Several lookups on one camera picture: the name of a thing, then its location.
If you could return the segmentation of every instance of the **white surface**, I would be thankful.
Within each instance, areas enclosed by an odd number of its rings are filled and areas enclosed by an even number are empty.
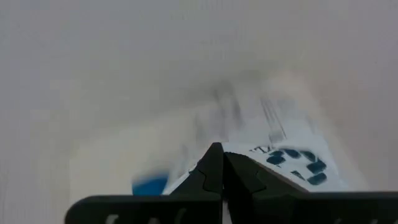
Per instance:
[[[340,159],[371,189],[398,189],[397,12],[396,0],[1,1],[0,220],[61,223],[74,150],[248,70],[304,76]]]

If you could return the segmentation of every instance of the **blue sticker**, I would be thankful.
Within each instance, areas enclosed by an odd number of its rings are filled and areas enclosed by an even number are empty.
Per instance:
[[[317,157],[310,151],[300,151],[309,161],[315,162]]]
[[[326,169],[326,164],[319,159],[318,161],[307,165],[307,169],[313,174],[318,174]]]
[[[298,171],[292,171],[292,172],[290,172],[291,174],[293,174],[293,175],[295,175],[296,177],[298,177],[298,178],[300,178],[300,179],[302,179],[302,180],[305,180],[304,179],[304,177],[298,172]]]
[[[168,175],[152,177],[131,186],[134,195],[160,195],[166,187]]]
[[[273,164],[273,165],[279,165],[285,161],[286,161],[285,158],[283,158],[281,156],[271,156],[267,159],[267,162],[269,162],[270,164]]]
[[[320,184],[324,183],[326,180],[327,180],[327,176],[324,173],[314,175],[307,179],[307,181],[312,185],[320,185]]]
[[[279,149],[279,150],[285,151],[286,154],[288,154],[293,159],[298,159],[298,158],[301,157],[301,154],[299,152],[297,152],[296,150],[294,150],[294,149],[282,148],[282,149]]]
[[[275,151],[275,152],[272,152],[272,153],[270,153],[270,155],[271,156],[283,156],[284,155],[284,152],[282,152],[282,151]]]

